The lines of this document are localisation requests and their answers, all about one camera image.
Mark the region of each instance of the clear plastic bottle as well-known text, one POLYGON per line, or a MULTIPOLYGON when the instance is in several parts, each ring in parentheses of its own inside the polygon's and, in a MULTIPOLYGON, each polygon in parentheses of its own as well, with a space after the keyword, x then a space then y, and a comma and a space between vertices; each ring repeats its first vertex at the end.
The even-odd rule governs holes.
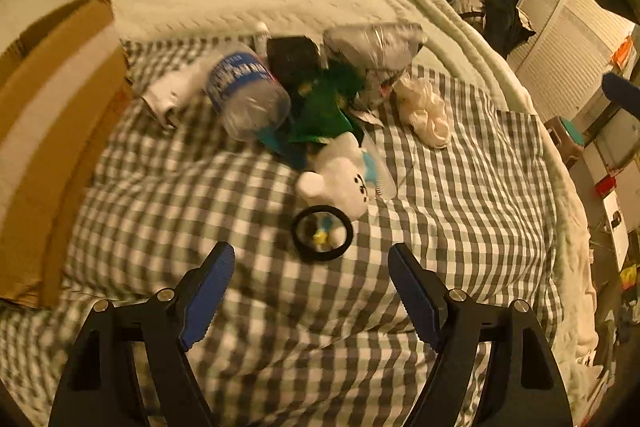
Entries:
POLYGON ((242 42, 216 51, 222 58, 209 73, 205 91, 229 136, 246 142, 265 127, 281 126, 291 108, 289 95, 254 51, 242 42))

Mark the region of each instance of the white louvered closet door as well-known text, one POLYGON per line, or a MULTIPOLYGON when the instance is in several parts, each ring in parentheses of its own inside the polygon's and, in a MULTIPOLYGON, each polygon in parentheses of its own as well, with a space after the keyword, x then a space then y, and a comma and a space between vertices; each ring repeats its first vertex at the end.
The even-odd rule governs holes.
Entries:
POLYGON ((631 24, 594 0, 521 0, 519 6, 539 33, 528 49, 514 51, 509 64, 543 121, 570 120, 600 85, 631 24))

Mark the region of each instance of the checkered bedsheet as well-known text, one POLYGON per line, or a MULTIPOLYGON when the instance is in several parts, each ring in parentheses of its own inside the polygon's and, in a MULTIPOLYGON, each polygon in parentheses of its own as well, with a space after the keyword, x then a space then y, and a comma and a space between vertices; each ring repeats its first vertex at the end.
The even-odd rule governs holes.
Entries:
MULTIPOLYGON (((212 44, 129 43, 130 78, 140 92, 212 44)), ((171 132, 136 100, 95 169, 59 307, 0 307, 0 378, 28 416, 46 424, 97 298, 117 304, 175 285, 216 241, 236 249, 236 272, 188 356, 221 426, 402 425, 434 355, 390 282, 394 243, 480 302, 526 299, 552 339, 562 314, 551 280, 555 204, 534 117, 497 111, 484 92, 418 64, 413 74, 446 100, 451 144, 425 148, 399 123, 394 100, 385 103, 385 127, 368 130, 398 197, 372 199, 351 248, 326 264, 300 263, 291 244, 297 172, 260 144, 229 139, 204 95, 171 132)), ((473 418, 488 346, 476 360, 460 425, 473 418)), ((159 414, 143 363, 139 373, 159 414)))

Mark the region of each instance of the bed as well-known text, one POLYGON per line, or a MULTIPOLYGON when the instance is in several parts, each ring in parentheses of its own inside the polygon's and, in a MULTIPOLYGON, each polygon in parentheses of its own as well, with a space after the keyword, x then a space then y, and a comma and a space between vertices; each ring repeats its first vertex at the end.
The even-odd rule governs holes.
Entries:
MULTIPOLYGON (((527 91, 444 0, 113 3, 137 90, 202 53, 212 36, 245 34, 257 22, 316 41, 332 25, 420 22, 428 42, 412 74, 446 100, 453 140, 443 152, 425 148, 399 123, 394 100, 383 106, 385 127, 369 130, 399 195, 375 199, 340 259, 305 265, 287 235, 301 204, 295 172, 229 140, 204 97, 170 135, 134 102, 88 188, 61 304, 0 307, 0 379, 34 425, 47 424, 66 350, 97 299, 129 302, 174 285, 222 240, 236 248, 236 275, 190 352, 220 425, 402 425, 433 352, 388 280, 385 253, 400 241, 479 301, 532 302, 579 417, 589 377, 577 358, 591 334, 584 210, 527 91)), ((488 349, 479 349, 459 425, 472 419, 488 349)), ((157 418, 143 362, 139 373, 157 418)))

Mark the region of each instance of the black circular ring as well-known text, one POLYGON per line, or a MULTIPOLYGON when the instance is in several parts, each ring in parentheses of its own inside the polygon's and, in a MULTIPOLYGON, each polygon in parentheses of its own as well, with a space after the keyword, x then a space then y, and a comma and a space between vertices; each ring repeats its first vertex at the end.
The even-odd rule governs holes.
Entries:
POLYGON ((334 206, 330 206, 328 204, 316 204, 315 206, 305 208, 305 210, 300 212, 293 219, 293 223, 291 225, 291 235, 293 237, 293 245, 296 247, 296 250, 298 250, 298 253, 300 254, 300 257, 303 261, 305 261, 306 263, 321 263, 322 261, 332 261, 334 259, 337 259, 347 251, 347 249, 353 242, 353 225, 351 224, 351 221, 349 220, 347 215, 338 208, 335 208, 334 206), (334 248, 333 250, 319 252, 311 247, 308 247, 307 245, 303 244, 302 241, 300 241, 300 238, 298 237, 298 225, 300 224, 300 221, 305 219, 306 216, 317 214, 318 212, 326 212, 328 214, 332 214, 332 216, 335 216, 338 218, 338 220, 340 220, 340 222, 347 230, 347 238, 345 239, 343 245, 338 248, 334 248))

